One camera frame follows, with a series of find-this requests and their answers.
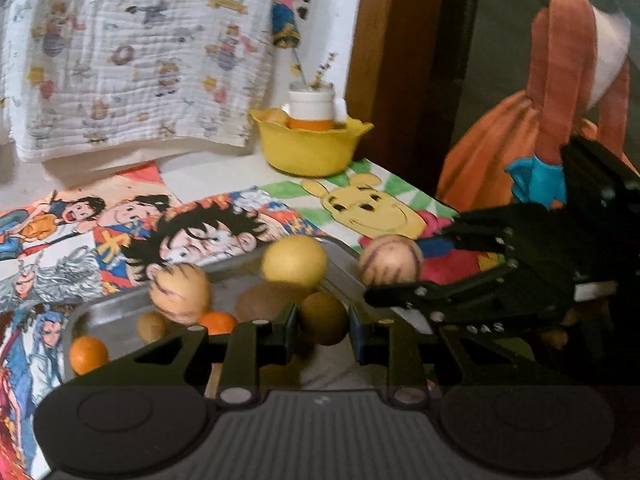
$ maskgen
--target tangerine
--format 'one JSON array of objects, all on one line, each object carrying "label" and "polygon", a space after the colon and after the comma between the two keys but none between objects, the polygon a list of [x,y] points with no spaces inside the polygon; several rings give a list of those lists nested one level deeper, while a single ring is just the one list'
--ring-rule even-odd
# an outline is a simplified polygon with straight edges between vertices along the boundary
[{"label": "tangerine", "polygon": [[107,347],[97,337],[75,339],[69,349],[69,362],[76,374],[84,375],[109,362]]},{"label": "tangerine", "polygon": [[226,312],[206,312],[200,316],[198,324],[207,327],[209,335],[231,334],[238,320]]}]

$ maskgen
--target metal screw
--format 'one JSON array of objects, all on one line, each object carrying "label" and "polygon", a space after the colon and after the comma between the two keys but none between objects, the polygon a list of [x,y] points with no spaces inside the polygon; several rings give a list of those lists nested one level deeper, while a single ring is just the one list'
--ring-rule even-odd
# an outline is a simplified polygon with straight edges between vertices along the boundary
[{"label": "metal screw", "polygon": [[442,323],[444,321],[444,314],[441,312],[432,312],[431,315],[431,320],[435,321],[436,323]]},{"label": "metal screw", "polygon": [[220,399],[227,404],[245,404],[251,397],[251,392],[245,388],[227,388],[220,393]]},{"label": "metal screw", "polygon": [[399,388],[394,393],[394,399],[401,404],[420,404],[425,398],[420,388]]}]

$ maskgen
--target white label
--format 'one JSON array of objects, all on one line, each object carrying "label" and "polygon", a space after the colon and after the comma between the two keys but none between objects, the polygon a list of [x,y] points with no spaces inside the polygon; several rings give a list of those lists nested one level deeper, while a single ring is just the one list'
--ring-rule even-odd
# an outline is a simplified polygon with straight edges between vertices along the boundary
[{"label": "white label", "polygon": [[593,301],[613,296],[618,290],[618,282],[591,282],[576,285],[574,301]]}]

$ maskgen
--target bear ear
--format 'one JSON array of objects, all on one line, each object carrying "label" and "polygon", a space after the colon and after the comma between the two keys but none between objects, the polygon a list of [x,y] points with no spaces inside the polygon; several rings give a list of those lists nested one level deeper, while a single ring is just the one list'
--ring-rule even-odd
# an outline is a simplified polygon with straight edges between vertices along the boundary
[{"label": "bear ear", "polygon": [[300,182],[300,186],[307,193],[316,196],[318,198],[324,198],[329,194],[327,188],[320,184],[317,180],[303,180]]},{"label": "bear ear", "polygon": [[356,173],[349,179],[349,184],[352,186],[374,187],[378,184],[382,184],[382,180],[380,177],[377,177],[372,173]]}]

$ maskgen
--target metal tray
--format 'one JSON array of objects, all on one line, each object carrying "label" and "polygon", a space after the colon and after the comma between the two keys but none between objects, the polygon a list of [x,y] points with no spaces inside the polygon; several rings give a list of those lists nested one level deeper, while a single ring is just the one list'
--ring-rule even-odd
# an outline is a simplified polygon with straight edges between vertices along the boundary
[{"label": "metal tray", "polygon": [[[316,237],[324,247],[329,264],[319,288],[333,294],[345,305],[361,301],[365,287],[358,278],[358,253],[339,240]],[[203,269],[209,275],[214,291],[215,310],[234,314],[240,294],[263,279],[260,261],[266,247],[235,258],[216,262]],[[91,335],[105,343],[112,360],[144,346],[136,331],[138,317],[154,306],[148,295],[148,285],[123,290],[80,306],[69,318],[63,333],[65,353],[64,380],[75,374],[68,361],[73,340]],[[360,367],[354,360],[348,336],[332,347],[316,347],[316,351],[302,371],[303,389],[356,390],[379,387],[384,383],[385,370],[378,366]]]}]

